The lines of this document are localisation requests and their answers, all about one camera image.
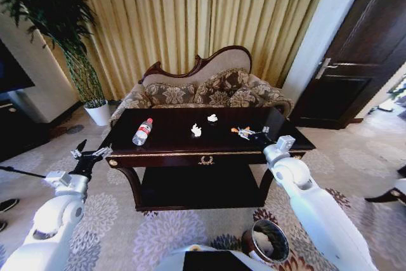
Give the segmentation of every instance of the table drawer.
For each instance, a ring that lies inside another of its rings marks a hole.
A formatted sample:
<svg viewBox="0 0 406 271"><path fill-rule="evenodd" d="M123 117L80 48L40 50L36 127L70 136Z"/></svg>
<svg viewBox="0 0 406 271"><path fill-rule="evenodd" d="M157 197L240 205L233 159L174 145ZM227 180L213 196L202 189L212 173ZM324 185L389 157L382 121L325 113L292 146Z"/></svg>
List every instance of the table drawer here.
<svg viewBox="0 0 406 271"><path fill-rule="evenodd" d="M301 158L305 151L291 152L292 157ZM231 165L264 164L262 152L236 153L198 153L198 154L162 154L162 155L111 155L107 161L112 168L133 168L144 166L195 166L195 165Z"/></svg>

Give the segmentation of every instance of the floor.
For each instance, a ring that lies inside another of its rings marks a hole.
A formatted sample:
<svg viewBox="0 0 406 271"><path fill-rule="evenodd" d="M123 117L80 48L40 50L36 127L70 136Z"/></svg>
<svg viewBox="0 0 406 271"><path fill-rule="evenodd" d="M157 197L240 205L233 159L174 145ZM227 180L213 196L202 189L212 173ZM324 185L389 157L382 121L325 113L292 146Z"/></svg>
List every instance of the floor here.
<svg viewBox="0 0 406 271"><path fill-rule="evenodd" d="M366 238L379 270L406 270L406 210L399 202L372 204L364 197L387 191L406 163L406 121L393 113L375 111L360 124L339 131L301 128L317 146L304 161L318 184L326 188ZM83 109L74 112L49 143L1 163L46 174L70 170L69 151L83 139L87 149L102 140L103 127ZM143 169L137 168L142 176ZM264 166L253 166L257 179ZM21 202L0 215L8 228L0 233L0 266L21 245L34 212L52 198L41 179L0 171L0 201ZM99 162L89 184L85 216L71 242L66 270L153 270L171 250L192 243L219 249L240 249L240 237L254 220L277 222L289 239L291 253L278 270L335 270L315 250L301 228L284 191L273 183L263 208L207 209L140 213L125 177Z"/></svg>

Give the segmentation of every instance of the shoe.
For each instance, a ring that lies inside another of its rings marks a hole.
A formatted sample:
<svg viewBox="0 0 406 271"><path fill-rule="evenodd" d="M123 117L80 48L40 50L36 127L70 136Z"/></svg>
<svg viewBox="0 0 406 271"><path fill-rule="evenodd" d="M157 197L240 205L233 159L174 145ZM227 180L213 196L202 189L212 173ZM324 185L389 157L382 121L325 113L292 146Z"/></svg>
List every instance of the shoe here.
<svg viewBox="0 0 406 271"><path fill-rule="evenodd" d="M0 213L11 209L13 206L15 206L19 202L20 202L19 199L8 199L6 201L3 201L2 203L0 203Z"/></svg>
<svg viewBox="0 0 406 271"><path fill-rule="evenodd" d="M7 223L5 221L0 221L0 232L3 231L7 227Z"/></svg>

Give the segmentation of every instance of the curtain fold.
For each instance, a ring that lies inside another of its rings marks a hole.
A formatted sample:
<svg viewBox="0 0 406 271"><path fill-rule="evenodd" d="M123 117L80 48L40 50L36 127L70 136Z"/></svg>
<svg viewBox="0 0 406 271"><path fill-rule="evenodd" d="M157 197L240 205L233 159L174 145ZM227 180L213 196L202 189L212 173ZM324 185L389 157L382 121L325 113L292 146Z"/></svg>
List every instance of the curtain fold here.
<svg viewBox="0 0 406 271"><path fill-rule="evenodd" d="M194 56L231 44L252 73L281 86L318 0L88 0L96 26L88 55L108 99L120 99L156 61L186 73Z"/></svg>

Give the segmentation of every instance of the metal trash can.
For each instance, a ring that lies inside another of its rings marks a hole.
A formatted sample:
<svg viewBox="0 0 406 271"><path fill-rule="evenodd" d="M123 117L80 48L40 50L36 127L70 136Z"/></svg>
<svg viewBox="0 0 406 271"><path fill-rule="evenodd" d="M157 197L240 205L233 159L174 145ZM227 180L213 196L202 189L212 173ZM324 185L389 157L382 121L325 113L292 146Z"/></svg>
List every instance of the metal trash can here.
<svg viewBox="0 0 406 271"><path fill-rule="evenodd" d="M273 246L273 253L270 256L265 255L259 249L255 238L253 238L254 231L262 232L268 236ZM242 252L258 261L282 263L289 255L289 243L284 232L276 223L262 219L256 221L250 230L242 234Z"/></svg>

